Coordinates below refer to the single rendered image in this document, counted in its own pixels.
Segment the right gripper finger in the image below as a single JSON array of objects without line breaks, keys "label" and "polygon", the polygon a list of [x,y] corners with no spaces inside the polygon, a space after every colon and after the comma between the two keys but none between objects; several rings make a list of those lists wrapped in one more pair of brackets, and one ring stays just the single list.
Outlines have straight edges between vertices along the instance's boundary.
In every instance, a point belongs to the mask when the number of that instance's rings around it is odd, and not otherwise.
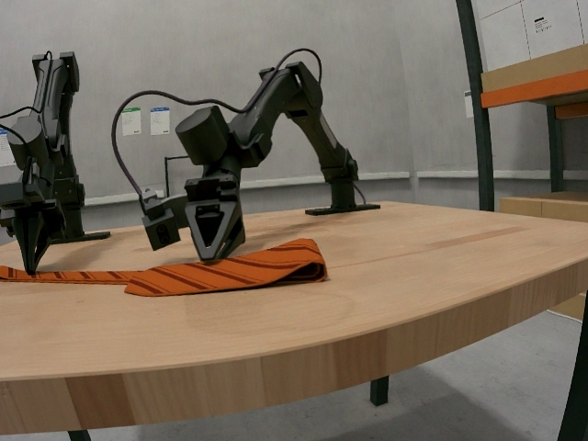
[{"label": "right gripper finger", "polygon": [[11,225],[21,250],[25,271],[28,275],[30,275],[28,266],[28,226],[25,223],[23,217],[12,219]]},{"label": "right gripper finger", "polygon": [[[36,249],[36,245],[38,246]],[[32,275],[51,245],[51,236],[41,215],[28,216],[28,266]],[[35,252],[36,250],[36,252]]]}]

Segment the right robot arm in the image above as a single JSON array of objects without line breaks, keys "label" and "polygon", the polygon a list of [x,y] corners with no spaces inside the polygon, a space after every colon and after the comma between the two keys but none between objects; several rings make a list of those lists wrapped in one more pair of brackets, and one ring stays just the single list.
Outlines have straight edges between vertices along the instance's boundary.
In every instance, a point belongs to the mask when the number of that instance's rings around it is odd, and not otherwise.
[{"label": "right robot arm", "polygon": [[[71,109],[80,83],[74,51],[61,52],[60,59],[55,60],[48,60],[46,54],[33,55],[32,64],[38,83],[32,107],[42,110],[39,114],[31,110],[28,116],[18,117],[10,128],[28,145],[32,184],[0,185],[0,208],[31,207],[31,197],[40,195],[38,178],[33,175],[33,164],[37,164],[40,178],[47,181],[47,186],[53,186],[51,199],[59,199],[66,220],[63,238],[51,240],[51,245],[107,239],[110,232],[83,232],[81,207],[85,206],[85,187],[76,174],[71,143]],[[6,137],[17,168],[23,171],[28,157],[26,147],[11,132]]]}]

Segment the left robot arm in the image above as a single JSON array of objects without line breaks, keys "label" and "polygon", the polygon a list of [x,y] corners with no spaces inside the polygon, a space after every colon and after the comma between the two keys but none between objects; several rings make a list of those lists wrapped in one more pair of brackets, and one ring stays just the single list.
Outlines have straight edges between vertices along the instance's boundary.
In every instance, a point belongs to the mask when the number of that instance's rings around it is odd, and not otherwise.
[{"label": "left robot arm", "polygon": [[[380,209],[380,205],[356,205],[352,181],[358,181],[357,163],[334,137],[322,113],[322,102],[318,81],[302,61],[292,62],[277,70],[248,110],[237,114],[230,123],[215,105],[197,109],[175,127],[175,133],[192,164],[205,165],[202,177],[221,169],[222,173],[233,173],[240,187],[242,169],[258,167],[270,153],[273,128],[284,113],[309,140],[324,180],[331,184],[331,207],[306,209],[305,214]],[[155,198],[150,198],[144,207],[147,216],[141,220],[153,251],[181,241],[170,207],[164,209],[161,200]]]}]

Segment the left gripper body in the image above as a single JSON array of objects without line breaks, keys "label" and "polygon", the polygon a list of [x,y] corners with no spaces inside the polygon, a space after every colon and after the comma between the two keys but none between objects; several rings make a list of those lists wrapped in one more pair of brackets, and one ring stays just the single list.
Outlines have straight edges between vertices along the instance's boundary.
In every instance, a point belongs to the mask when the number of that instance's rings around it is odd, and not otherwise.
[{"label": "left gripper body", "polygon": [[[238,178],[231,172],[224,174],[221,169],[212,171],[210,175],[204,175],[202,178],[188,179],[185,183],[184,189],[186,193],[171,196],[161,200],[164,209],[170,207],[174,213],[175,223],[177,229],[189,228],[184,212],[186,205],[221,202],[221,201],[236,201],[239,205],[240,217],[236,221],[233,228],[243,228],[243,213],[240,201],[240,188],[238,185]],[[216,191],[217,190],[217,191]],[[142,198],[145,205],[148,205],[150,198],[158,197],[155,189],[142,193]],[[201,224],[199,230],[218,230],[220,223]]]}]

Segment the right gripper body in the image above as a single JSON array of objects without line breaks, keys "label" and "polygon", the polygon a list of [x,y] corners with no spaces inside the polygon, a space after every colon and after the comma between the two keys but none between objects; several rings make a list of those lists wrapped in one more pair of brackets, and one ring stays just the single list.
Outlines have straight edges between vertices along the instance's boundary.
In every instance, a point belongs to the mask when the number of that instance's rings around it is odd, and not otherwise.
[{"label": "right gripper body", "polygon": [[[51,199],[52,187],[47,186],[47,181],[40,178],[40,168],[37,164],[33,164],[33,175],[38,178],[39,188],[41,191],[40,195],[31,197],[31,207],[28,208],[9,210],[3,210],[0,208],[0,225],[2,227],[6,227],[8,236],[13,238],[15,233],[11,225],[12,219],[23,217],[25,223],[28,226],[28,216],[41,215],[50,233],[51,239],[62,239],[63,232],[66,231],[66,220],[62,212],[60,201],[58,199]],[[32,164],[25,164],[25,169],[17,182],[4,183],[0,185],[21,182],[23,182],[25,185],[32,184]]]}]

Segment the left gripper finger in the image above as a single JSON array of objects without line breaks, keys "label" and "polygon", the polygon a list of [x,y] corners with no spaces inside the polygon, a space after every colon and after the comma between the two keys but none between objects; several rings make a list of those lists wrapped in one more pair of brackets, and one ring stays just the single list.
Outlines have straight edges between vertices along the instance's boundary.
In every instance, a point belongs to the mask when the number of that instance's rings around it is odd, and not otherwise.
[{"label": "left gripper finger", "polygon": [[[212,241],[215,238],[217,232],[218,232],[218,230],[208,230],[208,231],[201,232],[201,236],[203,238],[203,241],[204,241],[204,244],[206,245],[206,247],[209,247],[209,245],[212,244]],[[195,246],[193,236],[191,233],[190,233],[190,235],[191,235],[193,244]],[[240,244],[243,243],[243,239],[244,239],[243,228],[232,228],[229,236],[226,239],[227,242],[225,242],[225,244],[223,245],[223,247],[221,248],[221,250],[217,254],[215,260],[227,258]],[[196,247],[196,250],[197,250],[197,247]],[[198,253],[198,250],[197,250],[197,253]]]},{"label": "left gripper finger", "polygon": [[[238,203],[221,201],[192,204],[186,205],[184,212],[201,260],[214,260],[240,217]],[[207,248],[198,226],[211,223],[220,223],[220,227],[211,246]]]}]

